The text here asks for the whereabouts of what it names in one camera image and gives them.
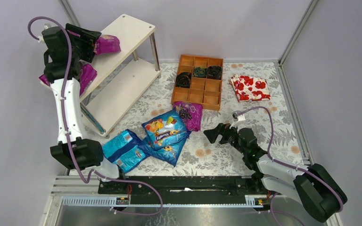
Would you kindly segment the purple grape candy bag front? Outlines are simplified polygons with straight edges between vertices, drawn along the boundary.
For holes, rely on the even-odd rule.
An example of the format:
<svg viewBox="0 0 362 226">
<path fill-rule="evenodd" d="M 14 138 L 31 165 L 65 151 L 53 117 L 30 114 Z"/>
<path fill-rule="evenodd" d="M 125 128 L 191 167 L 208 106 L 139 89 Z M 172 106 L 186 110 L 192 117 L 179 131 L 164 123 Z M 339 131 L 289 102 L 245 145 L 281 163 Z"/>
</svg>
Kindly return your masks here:
<svg viewBox="0 0 362 226">
<path fill-rule="evenodd" d="M 120 40 L 113 35 L 101 35 L 96 43 L 94 48 L 94 53 L 96 55 L 106 54 L 106 53 L 118 53 L 121 52 Z"/>
</svg>

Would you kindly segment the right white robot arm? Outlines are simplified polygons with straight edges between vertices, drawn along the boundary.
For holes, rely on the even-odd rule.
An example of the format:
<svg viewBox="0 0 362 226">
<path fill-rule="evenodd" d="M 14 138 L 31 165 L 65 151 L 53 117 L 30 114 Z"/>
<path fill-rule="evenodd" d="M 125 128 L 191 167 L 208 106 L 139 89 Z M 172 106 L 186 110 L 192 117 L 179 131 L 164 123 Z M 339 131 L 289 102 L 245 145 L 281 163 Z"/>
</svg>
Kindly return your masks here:
<svg viewBox="0 0 362 226">
<path fill-rule="evenodd" d="M 220 136 L 221 145 L 229 144 L 243 154 L 243 162 L 255 172 L 254 176 L 265 189 L 302 204 L 319 222 L 326 222 L 347 202 L 346 194 L 323 166 L 315 163 L 289 167 L 285 162 L 270 159 L 249 128 L 237 129 L 219 123 L 214 129 L 205 130 L 204 135 L 211 144 Z"/>
</svg>

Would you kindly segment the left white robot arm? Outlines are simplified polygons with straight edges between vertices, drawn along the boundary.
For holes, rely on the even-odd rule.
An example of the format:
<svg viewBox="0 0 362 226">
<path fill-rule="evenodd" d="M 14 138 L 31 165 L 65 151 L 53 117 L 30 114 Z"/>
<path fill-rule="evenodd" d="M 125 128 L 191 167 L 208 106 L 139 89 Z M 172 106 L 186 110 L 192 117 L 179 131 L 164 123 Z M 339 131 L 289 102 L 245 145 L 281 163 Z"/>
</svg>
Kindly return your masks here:
<svg viewBox="0 0 362 226">
<path fill-rule="evenodd" d="M 118 166 L 104 157 L 100 142 L 84 138 L 80 104 L 80 76 L 83 62 L 95 57 L 95 44 L 100 32 L 71 24 L 65 29 L 46 26 L 39 37 L 45 42 L 44 75 L 55 98 L 58 115 L 58 143 L 50 147 L 54 159 L 67 169 L 90 169 L 103 182 L 120 176 Z"/>
</svg>

